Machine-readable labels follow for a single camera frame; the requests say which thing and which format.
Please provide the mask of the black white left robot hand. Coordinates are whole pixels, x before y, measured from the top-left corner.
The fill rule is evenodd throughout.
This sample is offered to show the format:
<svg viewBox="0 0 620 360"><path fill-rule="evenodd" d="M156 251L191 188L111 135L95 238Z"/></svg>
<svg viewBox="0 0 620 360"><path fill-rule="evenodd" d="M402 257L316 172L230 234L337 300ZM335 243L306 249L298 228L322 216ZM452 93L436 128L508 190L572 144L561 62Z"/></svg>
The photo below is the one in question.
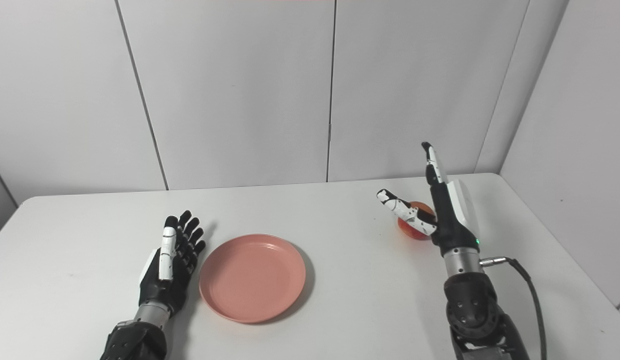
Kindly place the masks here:
<svg viewBox="0 0 620 360"><path fill-rule="evenodd" d="M168 216L159 248L152 252L140 279L139 305L158 303L174 317L185 305L188 286L206 247L200 219L186 210Z"/></svg>

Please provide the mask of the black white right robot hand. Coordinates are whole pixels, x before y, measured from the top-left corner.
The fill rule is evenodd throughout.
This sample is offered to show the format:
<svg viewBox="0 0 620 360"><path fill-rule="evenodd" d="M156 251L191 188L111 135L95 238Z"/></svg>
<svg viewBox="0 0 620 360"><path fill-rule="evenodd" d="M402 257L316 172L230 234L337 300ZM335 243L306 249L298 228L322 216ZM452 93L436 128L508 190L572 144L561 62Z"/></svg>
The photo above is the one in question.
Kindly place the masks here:
<svg viewBox="0 0 620 360"><path fill-rule="evenodd" d="M434 214L413 207L387 189L377 192L378 200L411 228L431 237L445 255L455 248L479 250L476 216L471 201L465 196L461 180L448 180L434 147L422 142L426 152L425 178L435 208Z"/></svg>

